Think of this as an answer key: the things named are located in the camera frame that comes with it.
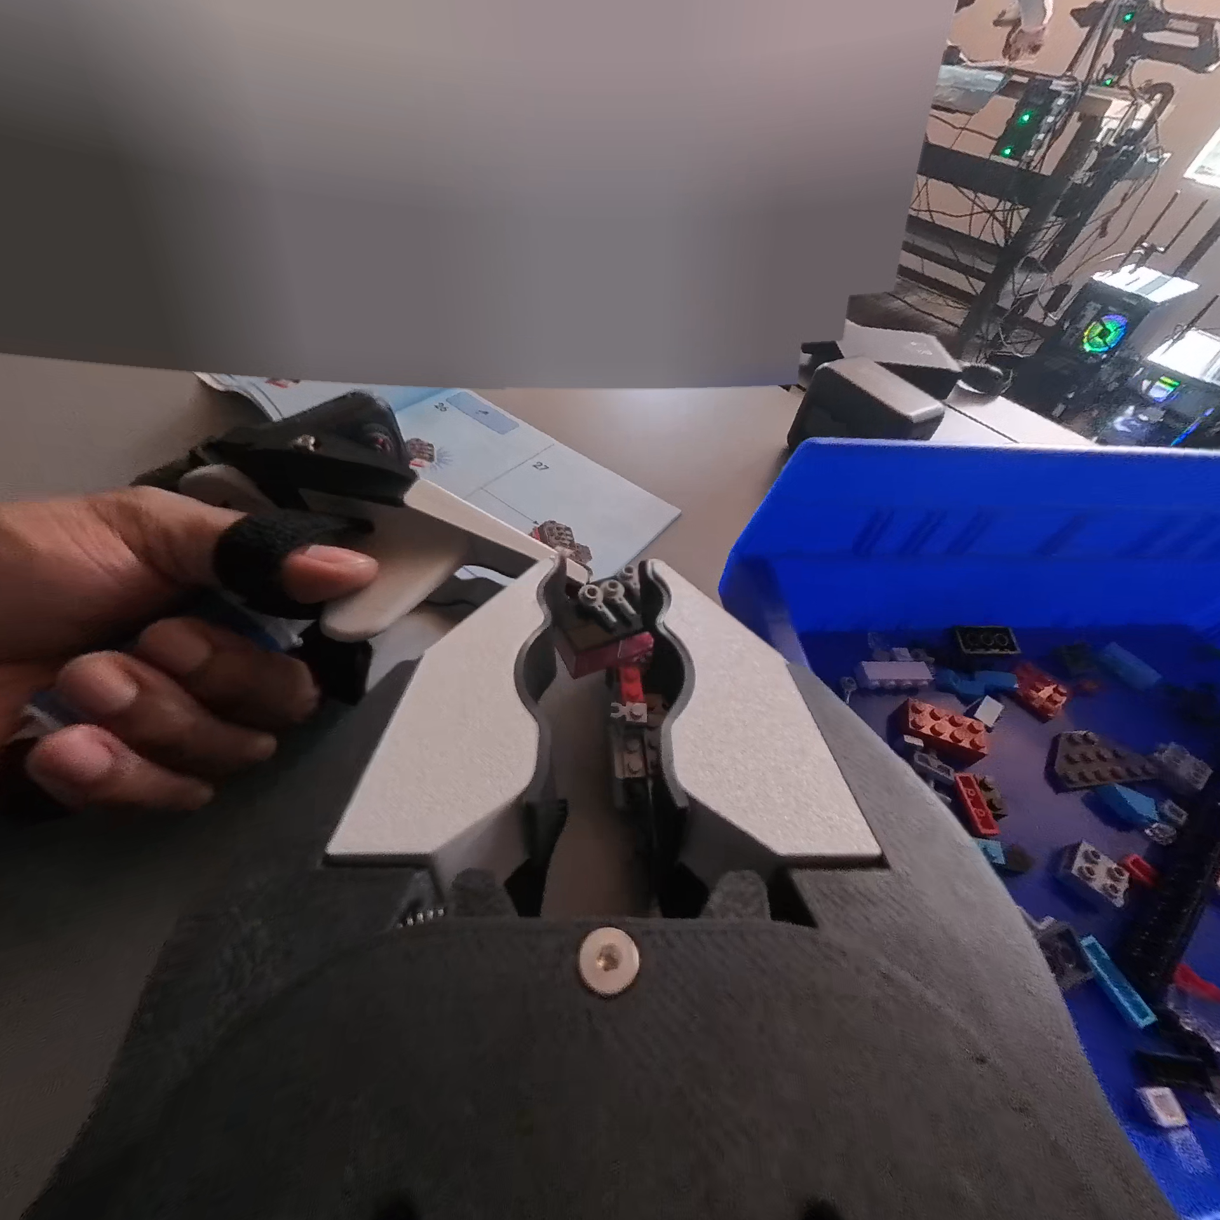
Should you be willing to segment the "open brick instruction booklet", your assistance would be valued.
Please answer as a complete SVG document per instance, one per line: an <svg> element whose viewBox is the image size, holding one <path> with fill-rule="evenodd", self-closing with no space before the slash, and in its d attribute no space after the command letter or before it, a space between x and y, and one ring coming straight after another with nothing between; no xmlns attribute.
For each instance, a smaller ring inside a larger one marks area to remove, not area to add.
<svg viewBox="0 0 1220 1220"><path fill-rule="evenodd" d="M198 374L209 389L240 396L267 420L287 420L351 391L388 405L403 439L431 447L414 459L422 478L529 534L568 527L590 551L591 574L613 576L679 520L679 508L561 444L465 388L343 384L239 374Z"/></svg>

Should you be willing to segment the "black robot workstation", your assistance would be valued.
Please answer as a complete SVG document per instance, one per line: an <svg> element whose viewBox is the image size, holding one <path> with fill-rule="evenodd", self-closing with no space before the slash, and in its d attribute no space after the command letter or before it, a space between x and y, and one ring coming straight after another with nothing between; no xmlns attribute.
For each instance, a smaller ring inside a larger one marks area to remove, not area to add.
<svg viewBox="0 0 1220 1220"><path fill-rule="evenodd" d="M1141 211L1168 177L1163 129L1182 75L1218 73L1218 16L1164 3L1071 8L1066 69L939 70L894 295L965 352L1022 354L1079 283L1159 256Z"/></svg>

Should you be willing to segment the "flat black power adapter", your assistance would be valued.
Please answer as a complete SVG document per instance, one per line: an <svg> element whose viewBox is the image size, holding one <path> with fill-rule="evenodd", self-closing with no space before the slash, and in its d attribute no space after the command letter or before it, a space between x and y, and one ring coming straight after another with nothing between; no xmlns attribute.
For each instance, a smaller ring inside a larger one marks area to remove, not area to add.
<svg viewBox="0 0 1220 1220"><path fill-rule="evenodd" d="M937 338L921 332L876 328L846 321L838 341L843 359L877 364L938 401L955 391L962 365Z"/></svg>

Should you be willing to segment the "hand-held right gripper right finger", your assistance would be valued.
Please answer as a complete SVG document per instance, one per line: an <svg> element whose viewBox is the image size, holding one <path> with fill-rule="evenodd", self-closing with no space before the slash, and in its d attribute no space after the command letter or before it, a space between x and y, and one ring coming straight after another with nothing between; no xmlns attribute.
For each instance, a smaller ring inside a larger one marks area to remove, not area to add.
<svg viewBox="0 0 1220 1220"><path fill-rule="evenodd" d="M880 866L792 665L670 565L648 562L648 591L653 640L677 659L660 762L684 815L679 865L708 890L738 872Z"/></svg>

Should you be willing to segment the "pile of loose toy bricks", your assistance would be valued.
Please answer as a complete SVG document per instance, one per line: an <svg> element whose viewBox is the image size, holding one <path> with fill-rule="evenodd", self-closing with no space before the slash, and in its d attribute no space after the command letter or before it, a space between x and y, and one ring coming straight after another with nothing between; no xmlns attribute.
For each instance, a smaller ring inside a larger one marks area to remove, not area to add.
<svg viewBox="0 0 1220 1220"><path fill-rule="evenodd" d="M815 647L980 846L1112 1104L1218 1140L1218 643L1181 626L955 627Z"/></svg>

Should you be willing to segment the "black cube-shaped device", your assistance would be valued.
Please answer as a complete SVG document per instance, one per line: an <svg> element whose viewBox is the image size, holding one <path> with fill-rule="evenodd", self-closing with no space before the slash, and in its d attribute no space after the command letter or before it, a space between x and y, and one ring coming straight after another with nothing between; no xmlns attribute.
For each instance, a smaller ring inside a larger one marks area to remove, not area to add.
<svg viewBox="0 0 1220 1220"><path fill-rule="evenodd" d="M793 454L811 440L927 441L947 413L944 402L876 361L849 358L810 377L785 439Z"/></svg>

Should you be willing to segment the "large blue plastic bin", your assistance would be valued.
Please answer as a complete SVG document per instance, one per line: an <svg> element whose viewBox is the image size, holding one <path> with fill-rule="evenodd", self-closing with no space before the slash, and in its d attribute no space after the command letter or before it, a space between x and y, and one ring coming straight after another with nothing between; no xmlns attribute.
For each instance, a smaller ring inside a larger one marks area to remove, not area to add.
<svg viewBox="0 0 1220 1220"><path fill-rule="evenodd" d="M1106 955L1063 1001L1172 1218L1218 1218L1218 488L1215 450L811 440L719 582L830 687L906 646L949 713L985 673L1066 691L996 694L984 854L1056 951Z"/></svg>

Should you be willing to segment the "grey black toy brick spaceship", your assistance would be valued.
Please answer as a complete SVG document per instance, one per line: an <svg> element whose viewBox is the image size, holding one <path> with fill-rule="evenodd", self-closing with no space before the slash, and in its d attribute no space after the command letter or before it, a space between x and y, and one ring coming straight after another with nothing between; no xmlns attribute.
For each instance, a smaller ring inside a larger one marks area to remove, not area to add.
<svg viewBox="0 0 1220 1220"><path fill-rule="evenodd" d="M641 818L651 809L661 772L662 727L670 701L655 689L648 661L618 666L608 675L608 740L616 811Z"/></svg>

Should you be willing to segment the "person's left hand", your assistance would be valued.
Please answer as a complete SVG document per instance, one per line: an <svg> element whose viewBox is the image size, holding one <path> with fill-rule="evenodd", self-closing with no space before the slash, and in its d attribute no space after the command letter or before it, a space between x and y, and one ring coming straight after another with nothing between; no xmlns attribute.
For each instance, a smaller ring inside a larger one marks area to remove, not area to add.
<svg viewBox="0 0 1220 1220"><path fill-rule="evenodd" d="M177 610L242 515L150 487L3 504L3 744L52 692L83 722L18 749L62 810L184 814L267 762L322 694L300 660Z"/></svg>

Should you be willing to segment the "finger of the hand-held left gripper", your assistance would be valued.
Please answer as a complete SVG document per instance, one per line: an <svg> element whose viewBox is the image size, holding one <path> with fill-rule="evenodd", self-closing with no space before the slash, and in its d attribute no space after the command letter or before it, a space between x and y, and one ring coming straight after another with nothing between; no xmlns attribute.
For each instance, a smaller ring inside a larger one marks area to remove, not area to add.
<svg viewBox="0 0 1220 1220"><path fill-rule="evenodd" d="M364 642L384 633L464 569L515 580L538 563L558 561L558 572L566 577L591 574L573 557L430 481L414 482L390 505L318 494L317 510L369 524L357 547L378 566L370 586L323 610L320 631L337 642Z"/></svg>

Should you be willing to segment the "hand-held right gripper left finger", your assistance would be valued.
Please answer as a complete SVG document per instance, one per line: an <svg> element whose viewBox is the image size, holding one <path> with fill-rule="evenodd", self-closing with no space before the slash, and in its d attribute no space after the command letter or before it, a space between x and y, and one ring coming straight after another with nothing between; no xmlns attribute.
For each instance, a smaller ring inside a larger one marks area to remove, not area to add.
<svg viewBox="0 0 1220 1220"><path fill-rule="evenodd" d="M544 877L567 820L541 696L557 675L541 558L414 665L325 847L336 867L416 867L450 891L465 871Z"/></svg>

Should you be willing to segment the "black and red brick assembly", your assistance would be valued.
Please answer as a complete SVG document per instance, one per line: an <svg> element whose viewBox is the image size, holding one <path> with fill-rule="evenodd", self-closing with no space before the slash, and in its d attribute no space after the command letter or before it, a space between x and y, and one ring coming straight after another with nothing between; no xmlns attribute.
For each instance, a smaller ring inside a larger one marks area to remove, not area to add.
<svg viewBox="0 0 1220 1220"><path fill-rule="evenodd" d="M629 566L637 567L642 585L639 565L629 563ZM568 581L555 595L552 609L553 641L557 655L573 679L614 670L627 664L647 663L653 651L653 637L643 613L643 586L641 618L623 621L615 614L616 627L606 631L582 614L576 603L578 590L586 584L602 586L608 579L585 584Z"/></svg>

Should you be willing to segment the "computer tower with lit fan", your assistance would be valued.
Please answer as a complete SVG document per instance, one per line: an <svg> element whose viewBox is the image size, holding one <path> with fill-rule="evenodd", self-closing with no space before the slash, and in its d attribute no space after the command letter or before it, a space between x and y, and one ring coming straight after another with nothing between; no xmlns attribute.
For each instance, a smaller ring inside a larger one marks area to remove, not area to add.
<svg viewBox="0 0 1220 1220"><path fill-rule="evenodd" d="M1037 386L1056 398L1083 391L1126 354L1144 323L1199 288L1192 280L1150 266L1127 265L1096 274L1031 359Z"/></svg>
<svg viewBox="0 0 1220 1220"><path fill-rule="evenodd" d="M1219 450L1219 335L1188 330L1138 365L1103 440L1120 448Z"/></svg>

